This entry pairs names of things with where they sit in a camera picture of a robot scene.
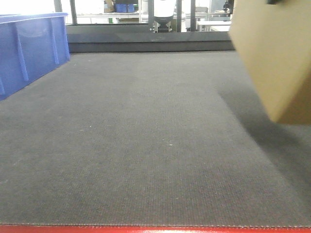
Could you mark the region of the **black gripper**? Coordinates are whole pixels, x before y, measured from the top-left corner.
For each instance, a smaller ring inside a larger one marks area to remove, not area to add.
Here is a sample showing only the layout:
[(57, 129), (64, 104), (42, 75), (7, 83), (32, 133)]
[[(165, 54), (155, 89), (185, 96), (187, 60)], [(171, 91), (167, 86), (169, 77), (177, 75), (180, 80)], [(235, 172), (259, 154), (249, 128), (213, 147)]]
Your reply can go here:
[(266, 1), (267, 4), (278, 4), (280, 2), (282, 2), (282, 0), (267, 0)]

